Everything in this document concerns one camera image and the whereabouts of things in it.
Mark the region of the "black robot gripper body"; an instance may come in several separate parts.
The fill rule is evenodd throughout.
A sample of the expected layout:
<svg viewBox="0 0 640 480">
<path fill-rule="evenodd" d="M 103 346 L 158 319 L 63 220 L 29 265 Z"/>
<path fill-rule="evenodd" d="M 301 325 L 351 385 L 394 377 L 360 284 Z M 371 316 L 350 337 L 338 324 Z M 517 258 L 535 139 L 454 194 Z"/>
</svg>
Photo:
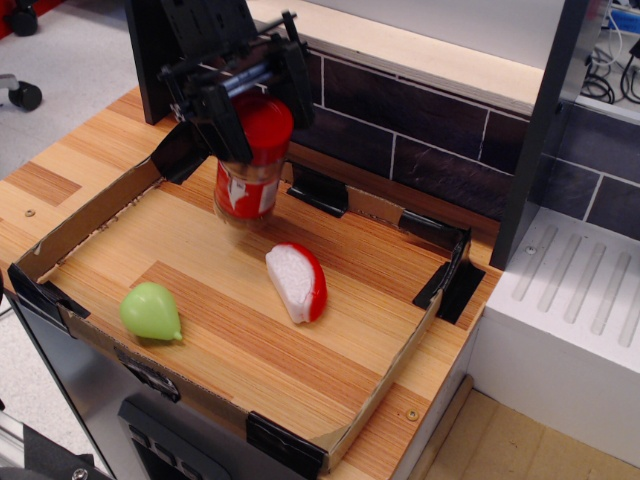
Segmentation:
<svg viewBox="0 0 640 480">
<path fill-rule="evenodd" d="M 279 56 L 288 42 L 300 46 L 295 18 L 290 11 L 261 27 L 245 1 L 193 1 L 189 9 L 194 39 L 188 57 L 168 72 L 177 76 L 181 109 L 193 111 L 190 100 L 198 87 L 221 85 L 233 100 L 258 85 L 277 97 Z"/>
</svg>

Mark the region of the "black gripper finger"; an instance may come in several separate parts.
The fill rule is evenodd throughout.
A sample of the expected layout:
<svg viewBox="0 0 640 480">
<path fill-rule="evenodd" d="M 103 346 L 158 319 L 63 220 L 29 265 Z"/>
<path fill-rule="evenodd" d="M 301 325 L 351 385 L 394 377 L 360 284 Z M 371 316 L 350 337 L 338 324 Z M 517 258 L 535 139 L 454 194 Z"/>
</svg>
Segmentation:
<svg viewBox="0 0 640 480">
<path fill-rule="evenodd" d="M 307 129 L 314 122 L 311 85 L 304 54 L 297 43 L 282 46 L 279 56 L 277 97 L 289 108 L 295 129 Z"/>
<path fill-rule="evenodd" d="M 191 122 L 211 152 L 223 161 L 250 163 L 253 153 L 239 115 L 224 87 L 198 87 L 190 100 Z"/>
</svg>

